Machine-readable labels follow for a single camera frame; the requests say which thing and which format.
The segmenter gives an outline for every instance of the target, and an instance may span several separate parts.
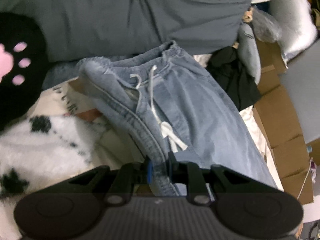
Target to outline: clear plastic bag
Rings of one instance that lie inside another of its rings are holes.
[[[256,7],[253,10],[252,26],[259,41],[274,43],[281,38],[282,29],[277,20]]]

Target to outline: dark gray pillow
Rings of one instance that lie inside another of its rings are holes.
[[[205,54],[236,40],[251,0],[0,0],[0,11],[33,18],[51,61],[140,54],[176,40]]]

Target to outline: blue denim pants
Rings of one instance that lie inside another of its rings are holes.
[[[185,194],[167,176],[172,150],[178,161],[201,168],[221,164],[276,187],[231,99],[174,41],[133,58],[93,57],[79,65],[97,109],[152,160],[161,195]]]

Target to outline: denim fabric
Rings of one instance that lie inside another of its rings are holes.
[[[151,111],[149,75],[153,75],[154,102],[161,121],[188,145],[177,152],[178,161],[196,162],[201,168],[221,164],[275,187],[238,110],[215,82],[186,51],[167,42],[137,57],[111,62],[105,57],[79,62],[80,78],[97,108],[116,127],[127,131],[154,164],[154,180],[162,195],[183,195],[172,185],[165,160],[171,150]],[[141,85],[136,89],[137,78]]]

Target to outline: gray cushion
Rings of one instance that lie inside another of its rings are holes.
[[[51,61],[140,54],[176,40],[190,54],[231,46],[251,0],[0,0],[33,18]]]
[[[320,40],[288,63],[281,76],[296,109],[306,143],[320,137]]]

